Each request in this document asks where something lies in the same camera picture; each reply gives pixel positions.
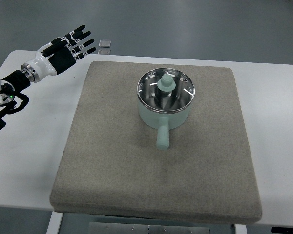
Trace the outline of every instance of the gray pad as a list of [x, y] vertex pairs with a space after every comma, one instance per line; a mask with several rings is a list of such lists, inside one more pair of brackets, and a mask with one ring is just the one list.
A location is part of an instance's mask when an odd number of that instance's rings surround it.
[[[156, 149], [139, 117], [137, 84], [169, 67], [195, 97], [186, 122]], [[95, 61], [91, 64], [50, 202], [57, 212], [248, 224], [262, 210], [232, 70]]]

